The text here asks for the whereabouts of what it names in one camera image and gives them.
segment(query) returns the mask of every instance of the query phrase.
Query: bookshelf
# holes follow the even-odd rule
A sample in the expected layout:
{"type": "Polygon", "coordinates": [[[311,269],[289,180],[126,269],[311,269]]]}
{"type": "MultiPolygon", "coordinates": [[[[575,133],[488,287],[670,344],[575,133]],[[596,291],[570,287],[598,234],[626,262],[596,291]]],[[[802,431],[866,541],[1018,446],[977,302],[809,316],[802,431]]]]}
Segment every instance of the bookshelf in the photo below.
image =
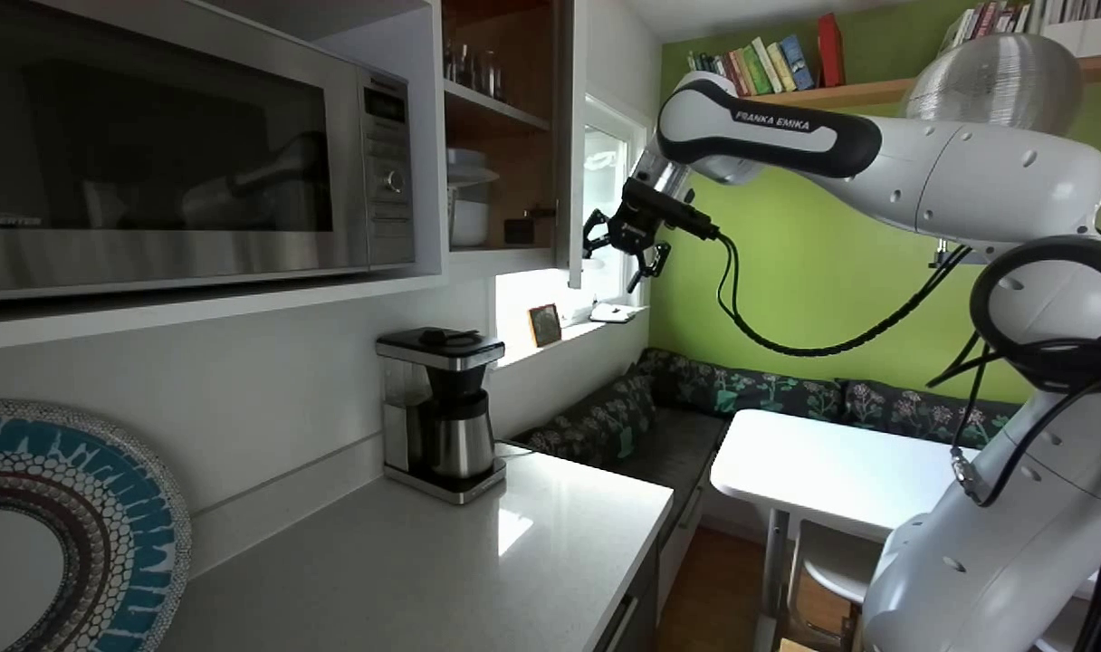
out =
{"type": "MultiPolygon", "coordinates": [[[[1082,85],[1101,85],[1101,59],[1082,59],[1082,85]]],[[[912,77],[906,79],[874,79],[874,85],[843,85],[843,87],[817,87],[802,94],[759,94],[755,103],[772,104],[803,104],[803,108],[847,108],[847,104],[882,104],[882,103],[903,103],[912,87],[912,77]]]]}

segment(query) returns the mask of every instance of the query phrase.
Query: coffee carafe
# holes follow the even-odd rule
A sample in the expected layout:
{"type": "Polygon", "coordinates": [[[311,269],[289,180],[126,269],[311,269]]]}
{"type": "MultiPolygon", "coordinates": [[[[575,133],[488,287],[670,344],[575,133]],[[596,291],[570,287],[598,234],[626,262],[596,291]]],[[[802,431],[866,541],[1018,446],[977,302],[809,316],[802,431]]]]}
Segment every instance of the coffee carafe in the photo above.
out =
{"type": "Polygon", "coordinates": [[[495,460],[488,394],[481,391],[488,364],[504,339],[474,330],[399,330],[378,337],[378,354],[423,371],[423,385],[395,388],[386,402],[386,465],[390,479],[466,502],[504,479],[495,460]]]}

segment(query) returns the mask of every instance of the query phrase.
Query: green wall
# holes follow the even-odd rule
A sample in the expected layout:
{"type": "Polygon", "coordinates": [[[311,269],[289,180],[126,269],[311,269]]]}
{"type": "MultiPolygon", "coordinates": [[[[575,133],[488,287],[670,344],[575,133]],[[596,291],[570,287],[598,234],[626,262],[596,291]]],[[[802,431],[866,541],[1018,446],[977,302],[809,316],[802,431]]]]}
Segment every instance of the green wall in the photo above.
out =
{"type": "MultiPolygon", "coordinates": [[[[839,17],[847,79],[920,71],[961,6],[967,3],[935,0],[839,17]]],[[[788,30],[795,24],[670,45],[664,52],[664,87],[679,85],[689,52],[724,52],[742,36],[778,36],[788,30]]],[[[897,115],[897,104],[855,114],[897,115]]],[[[1101,149],[1101,85],[1088,87],[1074,139],[1101,149]]],[[[760,172],[734,187],[699,179],[696,207],[739,244],[742,316],[783,344],[838,344],[864,333],[918,293],[935,255],[935,240],[878,225],[788,172],[760,172]]],[[[859,351],[835,360],[772,354],[748,339],[713,302],[724,251],[689,234],[670,234],[670,244],[667,274],[652,287],[652,344],[691,360],[795,376],[868,376],[925,388],[971,337],[967,296],[977,269],[961,269],[912,318],[859,351]]],[[[967,376],[940,391],[964,394],[967,376]]],[[[1000,364],[989,371],[981,394],[1025,400],[1030,385],[1000,364]]]]}

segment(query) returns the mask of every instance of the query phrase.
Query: blue patterned plate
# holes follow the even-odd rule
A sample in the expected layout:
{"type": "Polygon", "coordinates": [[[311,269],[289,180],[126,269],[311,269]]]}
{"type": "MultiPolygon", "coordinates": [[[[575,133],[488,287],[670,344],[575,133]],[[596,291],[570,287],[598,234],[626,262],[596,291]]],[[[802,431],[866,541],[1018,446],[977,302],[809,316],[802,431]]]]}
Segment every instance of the blue patterned plate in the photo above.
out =
{"type": "Polygon", "coordinates": [[[157,648],[184,592],[189,511],[145,449],[75,411],[0,402],[0,511],[46,524],[67,559],[11,648],[157,648]]]}

